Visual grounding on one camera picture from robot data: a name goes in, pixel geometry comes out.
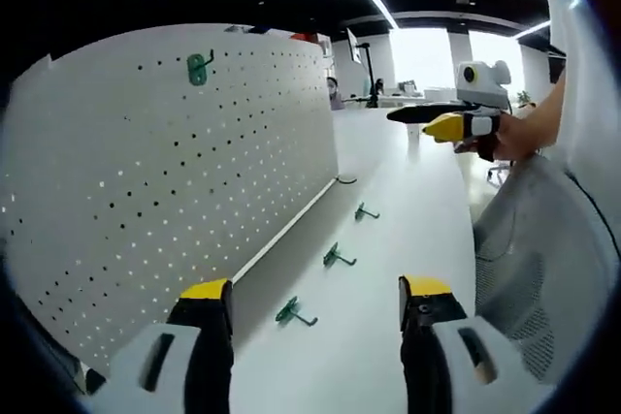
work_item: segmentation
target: gray chair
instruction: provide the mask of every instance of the gray chair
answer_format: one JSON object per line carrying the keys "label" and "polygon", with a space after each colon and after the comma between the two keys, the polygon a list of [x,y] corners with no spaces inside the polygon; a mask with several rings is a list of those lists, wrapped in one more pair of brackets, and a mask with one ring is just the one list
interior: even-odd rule
{"label": "gray chair", "polygon": [[541,156],[516,165],[474,225],[476,314],[554,385],[594,330],[619,254],[590,199]]}

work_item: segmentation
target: desk surface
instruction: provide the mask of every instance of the desk surface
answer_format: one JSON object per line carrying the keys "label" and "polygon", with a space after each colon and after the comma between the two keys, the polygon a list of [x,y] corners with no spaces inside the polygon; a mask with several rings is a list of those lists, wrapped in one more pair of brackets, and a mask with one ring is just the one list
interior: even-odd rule
{"label": "desk surface", "polygon": [[[398,277],[440,278],[474,313],[472,224],[452,148],[410,142],[386,113],[333,112],[341,172],[359,181],[332,187],[236,284],[232,412],[407,412]],[[380,218],[355,222],[361,202]],[[335,241],[355,266],[324,269]],[[314,327],[274,321],[294,295]]]}

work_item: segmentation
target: white pegboard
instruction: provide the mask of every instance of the white pegboard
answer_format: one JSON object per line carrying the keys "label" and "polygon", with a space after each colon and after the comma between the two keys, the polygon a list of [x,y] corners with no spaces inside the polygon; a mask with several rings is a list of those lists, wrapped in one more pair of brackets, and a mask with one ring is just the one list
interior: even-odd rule
{"label": "white pegboard", "polygon": [[[210,49],[193,86],[185,60]],[[103,373],[180,291],[233,276],[337,174],[316,45],[180,25],[33,70],[2,130],[9,273]]]}

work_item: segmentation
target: white wall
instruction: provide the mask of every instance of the white wall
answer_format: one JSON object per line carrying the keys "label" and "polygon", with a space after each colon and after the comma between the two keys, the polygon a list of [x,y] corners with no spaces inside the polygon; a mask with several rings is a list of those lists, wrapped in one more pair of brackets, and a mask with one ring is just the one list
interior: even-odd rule
{"label": "white wall", "polygon": [[[388,35],[381,34],[378,36],[358,38],[358,44],[363,43],[369,43],[371,46],[371,61],[373,63],[375,79],[383,78],[384,88],[386,89],[397,87],[397,83],[395,82],[395,65],[392,59],[392,49],[390,48],[390,39]],[[364,50],[361,50],[363,67],[351,60],[347,40],[333,43],[332,51],[334,53],[336,79],[339,81],[341,95],[344,98],[349,97],[351,94],[362,96],[365,88],[365,80],[369,75],[366,70],[366,53]]]}
{"label": "white wall", "polygon": [[473,50],[470,46],[470,36],[468,34],[448,33],[450,42],[450,54],[453,58],[453,68],[455,69],[455,84],[457,84],[457,72],[459,64],[471,62],[473,60]]}
{"label": "white wall", "polygon": [[541,102],[552,90],[547,53],[521,46],[524,64],[524,87],[534,102]]}

